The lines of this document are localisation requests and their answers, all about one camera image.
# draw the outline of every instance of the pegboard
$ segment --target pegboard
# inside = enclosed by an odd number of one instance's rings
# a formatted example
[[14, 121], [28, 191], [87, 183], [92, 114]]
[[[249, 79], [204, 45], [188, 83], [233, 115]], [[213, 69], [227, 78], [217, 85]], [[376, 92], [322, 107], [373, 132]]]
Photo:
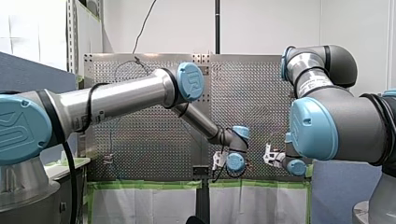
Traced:
[[[146, 69], [134, 63], [136, 57]], [[288, 130], [291, 86], [280, 78], [280, 56], [86, 55], [86, 84], [143, 77], [155, 68], [181, 62], [197, 63], [205, 71], [205, 94], [194, 103], [198, 108], [224, 128], [250, 128], [247, 155], [253, 166], [245, 178], [302, 180], [265, 165], [262, 159], [271, 133], [273, 147], [281, 149]], [[200, 162], [211, 167], [212, 155], [220, 149], [203, 144], [203, 137], [161, 106], [97, 125], [89, 134], [94, 141], [87, 141], [86, 146], [95, 152], [90, 180], [191, 180], [192, 166]], [[111, 154], [112, 163], [104, 164], [105, 156]]]
[[[291, 85], [281, 80], [280, 56], [212, 55], [210, 67], [211, 118], [222, 127], [250, 129], [247, 157], [252, 166], [244, 177], [298, 180], [284, 169], [266, 165], [262, 158], [269, 139], [272, 148], [284, 149], [289, 126]], [[209, 146], [209, 158], [217, 150], [219, 146]]]
[[[143, 66], [134, 62], [135, 57]], [[85, 57], [87, 84], [145, 77], [156, 68], [182, 62], [192, 62], [192, 55], [89, 54]], [[94, 142], [87, 147], [94, 145], [95, 159], [90, 180], [192, 179], [191, 127], [171, 110], [157, 105], [96, 125], [91, 132]]]

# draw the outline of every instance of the black cable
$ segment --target black cable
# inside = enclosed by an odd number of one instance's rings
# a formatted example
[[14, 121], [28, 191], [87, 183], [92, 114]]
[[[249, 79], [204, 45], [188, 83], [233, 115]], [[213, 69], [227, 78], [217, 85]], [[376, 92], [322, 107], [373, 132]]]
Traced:
[[149, 8], [148, 14], [147, 14], [145, 20], [143, 21], [142, 29], [140, 30], [140, 33], [139, 33], [139, 35], [136, 38], [136, 42], [134, 43], [134, 51], [132, 51], [132, 54], [134, 54], [134, 52], [137, 49], [137, 44], [139, 43], [139, 38], [143, 34], [143, 31], [144, 31], [145, 26], [146, 26], [146, 22], [148, 21], [148, 18], [149, 18], [149, 14], [151, 13], [151, 10], [154, 8], [154, 5], [155, 5], [156, 2], [157, 2], [157, 0], [154, 0], [152, 2], [152, 4], [151, 4], [151, 7]]
[[72, 211], [70, 216], [70, 223], [76, 224], [77, 220], [77, 203], [78, 203], [78, 187], [77, 187], [77, 174], [76, 174], [76, 166], [74, 164], [72, 150], [70, 149], [69, 144], [66, 142], [62, 143], [64, 146], [64, 153], [66, 154], [67, 163], [69, 165], [70, 171], [70, 182], [72, 186]]
[[[221, 144], [221, 154], [222, 154], [223, 151], [224, 151], [224, 148], [225, 148], [225, 130], [224, 130], [223, 127], [221, 127], [219, 125], [218, 125], [218, 127], [221, 130], [220, 144]], [[223, 164], [223, 166], [221, 166], [221, 169], [218, 172], [218, 175], [216, 176], [216, 178], [215, 178], [216, 170], [214, 170], [212, 172], [212, 179], [213, 179], [212, 183], [216, 183], [219, 180], [219, 178], [220, 178], [220, 176], [221, 176], [221, 174], [222, 174], [222, 172], [224, 170], [224, 166], [226, 166], [226, 165], [227, 165], [226, 162], [224, 162], [224, 164]]]
[[83, 133], [83, 132], [87, 131], [87, 129], [90, 127], [90, 124], [92, 122], [92, 94], [96, 89], [98, 89], [101, 86], [105, 86], [107, 84], [108, 83], [105, 83], [105, 82], [97, 83], [91, 87], [90, 92], [88, 92], [88, 101], [87, 101], [87, 108], [86, 108], [87, 118], [85, 120], [84, 126], [80, 130], [77, 130], [76, 133]]
[[392, 154], [394, 146], [395, 146], [395, 134], [396, 134], [396, 125], [394, 123], [394, 115], [389, 109], [389, 105], [387, 102], [383, 101], [379, 96], [375, 94], [363, 94], [361, 97], [365, 97], [369, 99], [375, 109], [377, 110], [379, 116], [381, 117], [381, 120], [386, 128], [387, 132], [387, 141], [386, 141], [386, 146], [385, 146], [385, 151], [382, 153], [381, 158], [376, 161], [372, 162], [370, 164], [374, 166], [379, 166], [384, 164], [389, 156]]
[[0, 91], [0, 94], [4, 95], [15, 95], [21, 93], [20, 91]]
[[82, 180], [81, 180], [81, 197], [79, 198], [79, 208], [78, 208], [78, 217], [77, 223], [79, 224], [82, 218], [82, 207], [84, 206], [84, 190], [85, 190], [85, 176], [87, 175], [86, 168], [82, 168]]
[[143, 68], [143, 70], [145, 70], [146, 75], [149, 76], [149, 67], [145, 63], [142, 63], [142, 61], [140, 61], [140, 59], [137, 56], [134, 56], [134, 61], [133, 60], [129, 60], [129, 61], [126, 61], [125, 63], [120, 63], [116, 67], [116, 70], [114, 70], [114, 73], [113, 73], [113, 77], [114, 77], [114, 81], [115, 82], [118, 82], [117, 81], [117, 72], [119, 71], [119, 68], [122, 67], [123, 65], [127, 64], [127, 63], [136, 63], [136, 64], [140, 65]]

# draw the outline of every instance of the blue joint cap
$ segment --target blue joint cap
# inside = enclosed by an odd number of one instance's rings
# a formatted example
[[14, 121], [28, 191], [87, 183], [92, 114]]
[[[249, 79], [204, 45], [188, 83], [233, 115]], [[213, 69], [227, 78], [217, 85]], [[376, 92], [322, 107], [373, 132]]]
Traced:
[[0, 94], [0, 166], [36, 157], [52, 136], [50, 118], [34, 102]]
[[382, 96], [396, 96], [396, 90], [384, 91], [384, 94], [382, 94]]
[[231, 172], [242, 172], [245, 169], [245, 159], [236, 152], [231, 153], [227, 157], [227, 169]]
[[177, 69], [180, 94], [188, 102], [199, 99], [204, 92], [204, 75], [195, 63], [181, 63]]
[[239, 136], [245, 138], [248, 140], [248, 137], [250, 135], [250, 130], [248, 127], [245, 126], [233, 126], [233, 131], [238, 133]]
[[289, 161], [287, 169], [291, 175], [302, 176], [305, 175], [306, 165], [305, 162], [301, 160], [292, 160]]
[[290, 110], [291, 142], [302, 156], [328, 161], [338, 151], [338, 132], [329, 111], [319, 101], [304, 97]]

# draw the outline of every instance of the gray base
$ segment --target gray base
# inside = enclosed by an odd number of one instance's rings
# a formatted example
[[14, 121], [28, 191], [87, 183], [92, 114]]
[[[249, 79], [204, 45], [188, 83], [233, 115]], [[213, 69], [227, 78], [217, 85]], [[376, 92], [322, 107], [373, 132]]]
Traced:
[[353, 207], [353, 224], [369, 224], [369, 202], [357, 203]]
[[61, 223], [60, 185], [52, 182], [45, 195], [29, 202], [15, 203], [0, 208], [2, 224], [58, 224]]

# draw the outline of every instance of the black object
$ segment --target black object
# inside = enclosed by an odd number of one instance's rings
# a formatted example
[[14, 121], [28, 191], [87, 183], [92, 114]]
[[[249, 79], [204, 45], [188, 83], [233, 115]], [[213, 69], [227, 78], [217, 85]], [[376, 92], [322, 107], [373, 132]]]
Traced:
[[168, 76], [172, 80], [172, 83], [174, 84], [174, 92], [175, 92], [174, 102], [170, 106], [165, 108], [165, 109], [170, 109], [170, 108], [174, 107], [176, 105], [176, 103], [177, 103], [177, 100], [178, 100], [178, 85], [177, 85], [176, 78], [172, 75], [172, 72], [169, 71], [169, 69], [163, 68], [163, 71], [165, 71], [168, 74]]
[[86, 122], [80, 130], [76, 131], [76, 133], [84, 133], [90, 127], [90, 124], [92, 122], [92, 94], [98, 87], [105, 86], [107, 84], [108, 83], [105, 83], [105, 82], [97, 83], [94, 86], [92, 86], [92, 88], [90, 89], [90, 92], [88, 92], [88, 102], [87, 102], [87, 108], [86, 108], [86, 113], [87, 113]]
[[76, 224], [77, 221], [77, 203], [78, 203], [78, 186], [77, 186], [77, 174], [76, 166], [73, 160], [72, 150], [69, 144], [64, 138], [64, 129], [62, 129], [62, 124], [59, 120], [58, 114], [56, 113], [55, 107], [53, 106], [48, 94], [45, 91], [37, 91], [37, 95], [41, 100], [44, 108], [46, 109], [49, 119], [52, 124], [52, 130], [55, 134], [58, 143], [62, 143], [64, 146], [64, 153], [66, 154], [67, 163], [69, 165], [70, 171], [70, 182], [72, 186], [72, 212], [70, 217], [70, 223]]
[[87, 6], [87, 0], [78, 0], [84, 7]]
[[324, 46], [324, 52], [326, 55], [326, 62], [324, 63], [324, 68], [330, 73], [330, 64], [332, 64], [332, 56], [330, 54], [330, 47]]
[[187, 219], [186, 224], [205, 224], [205, 223], [198, 217], [189, 217], [189, 219]]
[[210, 224], [210, 194], [207, 178], [202, 178], [201, 187], [197, 189], [195, 201], [195, 215], [205, 224]]
[[220, 0], [215, 0], [216, 54], [220, 54]]
[[0, 91], [0, 94], [4, 95], [15, 95], [21, 93], [20, 91]]
[[207, 165], [193, 166], [192, 173], [193, 173], [193, 175], [209, 175], [209, 167]]

